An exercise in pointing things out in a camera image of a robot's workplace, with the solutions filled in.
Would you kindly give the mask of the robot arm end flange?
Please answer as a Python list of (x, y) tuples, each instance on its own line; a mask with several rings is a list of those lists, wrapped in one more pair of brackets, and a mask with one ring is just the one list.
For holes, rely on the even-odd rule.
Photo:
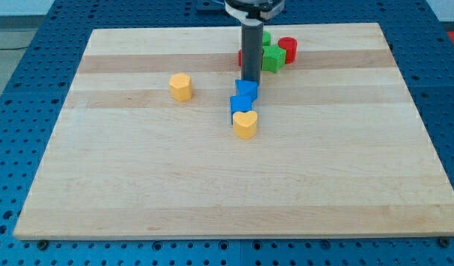
[(269, 21), (285, 8), (285, 0), (225, 0), (225, 10), (239, 20)]

